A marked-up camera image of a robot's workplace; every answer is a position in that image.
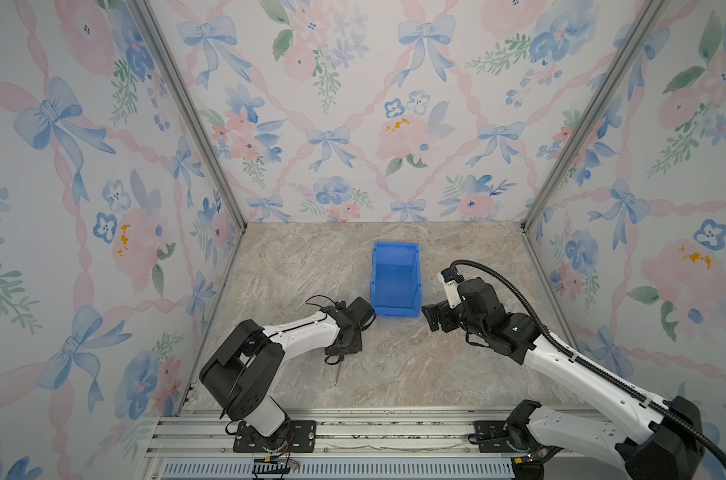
floral wallpaper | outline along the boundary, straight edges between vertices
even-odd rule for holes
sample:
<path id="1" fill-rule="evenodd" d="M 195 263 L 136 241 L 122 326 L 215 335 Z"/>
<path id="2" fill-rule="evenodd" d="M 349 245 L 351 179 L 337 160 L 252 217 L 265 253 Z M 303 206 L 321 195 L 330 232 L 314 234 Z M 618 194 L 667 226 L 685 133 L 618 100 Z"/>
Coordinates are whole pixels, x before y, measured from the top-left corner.
<path id="1" fill-rule="evenodd" d="M 238 229 L 119 0 L 0 2 L 0 478 L 130 478 Z"/>
<path id="2" fill-rule="evenodd" d="M 523 218 L 644 1 L 150 4 L 246 220 L 348 222 Z"/>
<path id="3" fill-rule="evenodd" d="M 615 95 L 536 248 L 582 350 L 726 451 L 726 0 L 670 2 Z M 707 453 L 697 478 L 726 475 Z"/>

black mounting plate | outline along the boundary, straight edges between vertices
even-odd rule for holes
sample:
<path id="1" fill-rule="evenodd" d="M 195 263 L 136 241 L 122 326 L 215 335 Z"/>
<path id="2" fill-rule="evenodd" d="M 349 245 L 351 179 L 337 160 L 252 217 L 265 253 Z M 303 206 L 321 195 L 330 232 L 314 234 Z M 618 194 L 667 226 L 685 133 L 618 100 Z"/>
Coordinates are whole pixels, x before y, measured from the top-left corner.
<path id="1" fill-rule="evenodd" d="M 506 434 L 504 432 L 504 424 L 506 421 L 504 420 L 475 420 L 473 425 L 475 426 L 475 433 L 478 435 L 482 435 L 486 438 L 494 438 L 494 437 L 505 437 Z M 480 449 L 480 453 L 508 453 L 508 452 L 514 452 L 514 453 L 526 453 L 527 450 L 524 452 L 521 452 L 519 450 L 515 450 L 510 446 L 510 444 L 507 442 L 507 440 L 499 440 L 498 442 L 494 441 L 488 441 L 488 442 L 481 442 L 477 444 L 478 448 Z"/>
<path id="2" fill-rule="evenodd" d="M 288 426 L 288 437 L 293 436 L 291 453 L 312 453 L 317 427 L 318 423 L 315 420 L 291 420 L 291 425 Z M 232 450 L 235 453 L 266 453 L 259 441 L 261 438 L 262 435 L 256 431 L 256 428 L 240 422 Z"/>

beige stone surface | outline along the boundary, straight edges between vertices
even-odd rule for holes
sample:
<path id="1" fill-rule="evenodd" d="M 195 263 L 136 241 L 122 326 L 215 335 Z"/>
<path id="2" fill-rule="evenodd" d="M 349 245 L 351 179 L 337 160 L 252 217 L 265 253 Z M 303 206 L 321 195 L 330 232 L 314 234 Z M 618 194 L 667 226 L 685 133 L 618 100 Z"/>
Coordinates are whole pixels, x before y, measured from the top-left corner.
<path id="1" fill-rule="evenodd" d="M 304 301 L 316 293 L 351 302 L 370 299 L 375 241 L 420 245 L 423 304 L 445 299 L 438 273 L 463 258 L 486 264 L 518 286 L 552 331 L 562 335 L 545 288 L 511 222 L 403 224 L 250 224 L 203 347 L 206 360 L 243 320 L 260 325 L 299 320 L 316 311 Z M 524 311 L 507 289 L 496 288 L 509 312 Z M 464 332 L 431 332 L 418 319 L 379 317 L 363 332 L 363 351 L 339 366 L 321 349 L 278 370 L 271 395 L 283 408 L 365 406 L 513 406 L 524 398 L 550 405 L 580 400 L 538 372 L 489 349 L 469 346 Z M 204 388 L 191 392 L 186 411 L 219 408 Z"/>

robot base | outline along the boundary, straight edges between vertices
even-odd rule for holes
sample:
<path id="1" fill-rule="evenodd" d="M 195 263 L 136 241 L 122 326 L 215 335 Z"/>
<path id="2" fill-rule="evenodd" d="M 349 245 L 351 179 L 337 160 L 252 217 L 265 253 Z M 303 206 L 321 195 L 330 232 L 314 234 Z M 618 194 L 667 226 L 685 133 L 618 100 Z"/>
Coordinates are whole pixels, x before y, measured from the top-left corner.
<path id="1" fill-rule="evenodd" d="M 312 453 L 317 427 L 315 420 L 288 420 L 287 430 L 279 428 L 271 437 L 265 438 L 256 428 L 240 422 L 232 450 L 236 453 L 281 452 L 286 448 L 286 441 L 291 439 L 291 453 Z"/>

blue plastic bin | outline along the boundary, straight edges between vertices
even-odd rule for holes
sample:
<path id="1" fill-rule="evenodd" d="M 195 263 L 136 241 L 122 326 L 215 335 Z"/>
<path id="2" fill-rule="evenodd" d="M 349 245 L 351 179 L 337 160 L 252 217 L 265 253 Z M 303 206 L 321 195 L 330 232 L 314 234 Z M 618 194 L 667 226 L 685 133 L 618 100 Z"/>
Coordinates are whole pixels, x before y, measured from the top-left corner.
<path id="1" fill-rule="evenodd" d="M 378 316 L 418 318 L 421 315 L 418 244 L 374 243 L 370 304 Z"/>

